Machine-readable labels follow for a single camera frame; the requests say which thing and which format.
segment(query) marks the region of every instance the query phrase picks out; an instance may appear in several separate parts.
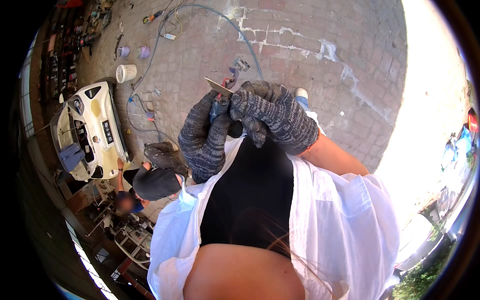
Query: metal blade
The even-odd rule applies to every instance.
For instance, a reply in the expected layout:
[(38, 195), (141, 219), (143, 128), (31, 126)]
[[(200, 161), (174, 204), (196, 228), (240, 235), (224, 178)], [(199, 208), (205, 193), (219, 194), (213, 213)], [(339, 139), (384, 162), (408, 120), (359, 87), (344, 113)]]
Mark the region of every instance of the metal blade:
[(227, 88), (224, 88), (223, 86), (216, 83), (215, 81), (212, 81), (212, 80), (210, 80), (206, 77), (205, 77), (205, 79), (207, 80), (208, 84), (213, 88), (214, 91), (219, 92), (220, 94), (222, 94), (224, 96), (227, 96), (229, 99), (232, 97), (232, 95), (233, 95), (232, 91), (230, 91)]

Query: person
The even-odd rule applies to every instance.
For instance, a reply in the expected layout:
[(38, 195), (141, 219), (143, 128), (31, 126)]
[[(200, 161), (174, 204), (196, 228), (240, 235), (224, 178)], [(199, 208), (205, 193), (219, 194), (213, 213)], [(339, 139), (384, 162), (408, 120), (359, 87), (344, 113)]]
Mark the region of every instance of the person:
[[(399, 228), (380, 178), (332, 142), (308, 95), (245, 82), (210, 124), (211, 91), (179, 144), (197, 183), (159, 214), (147, 280), (157, 299), (377, 299)], [(245, 134), (226, 142), (234, 120)]]
[[(188, 175), (170, 142), (145, 145), (144, 154), (158, 166), (157, 169), (152, 170), (152, 164), (144, 162), (138, 169), (123, 172), (124, 163), (120, 158), (117, 160), (119, 192), (115, 207), (125, 214), (138, 213), (151, 201), (173, 196)], [(128, 192), (124, 190), (122, 178), (132, 186)]]

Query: work glove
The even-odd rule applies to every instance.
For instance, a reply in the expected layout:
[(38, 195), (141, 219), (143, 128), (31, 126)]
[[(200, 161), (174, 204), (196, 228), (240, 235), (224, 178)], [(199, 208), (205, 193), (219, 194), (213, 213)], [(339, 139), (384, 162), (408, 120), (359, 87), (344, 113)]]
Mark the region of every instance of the work glove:
[(242, 121), (258, 148), (269, 136), (285, 152), (299, 155), (318, 140), (315, 121), (279, 84), (246, 81), (232, 96), (230, 115)]
[(225, 140), (231, 118), (225, 106), (225, 111), (210, 124), (209, 113), (217, 95), (211, 90), (190, 109), (179, 135), (180, 149), (196, 183), (207, 182), (225, 164)]

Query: purple bucket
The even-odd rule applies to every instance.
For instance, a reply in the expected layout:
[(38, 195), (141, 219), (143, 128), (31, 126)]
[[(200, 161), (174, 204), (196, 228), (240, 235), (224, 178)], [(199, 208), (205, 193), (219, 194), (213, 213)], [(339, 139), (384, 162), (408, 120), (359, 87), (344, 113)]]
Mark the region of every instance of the purple bucket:
[(135, 56), (140, 59), (144, 59), (146, 57), (150, 56), (150, 47), (147, 46), (141, 46), (137, 48), (137, 51), (135, 52)]
[(118, 47), (117, 48), (117, 56), (118, 57), (125, 57), (130, 54), (130, 47), (125, 46), (125, 47)]

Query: white shirt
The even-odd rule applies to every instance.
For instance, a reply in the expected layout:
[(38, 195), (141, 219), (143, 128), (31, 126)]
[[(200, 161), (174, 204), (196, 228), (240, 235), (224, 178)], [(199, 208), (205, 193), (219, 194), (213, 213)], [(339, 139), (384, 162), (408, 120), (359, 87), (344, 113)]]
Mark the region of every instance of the white shirt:
[[(225, 144), (226, 161), (206, 183), (185, 187), (159, 214), (148, 284), (157, 299), (183, 299), (200, 248), (200, 224), (215, 183), (231, 166), (243, 137)], [(377, 299), (393, 273), (399, 228), (390, 196), (375, 175), (339, 176), (297, 156), (289, 219), (292, 264), (306, 299)], [(304, 258), (315, 277), (296, 257)]]

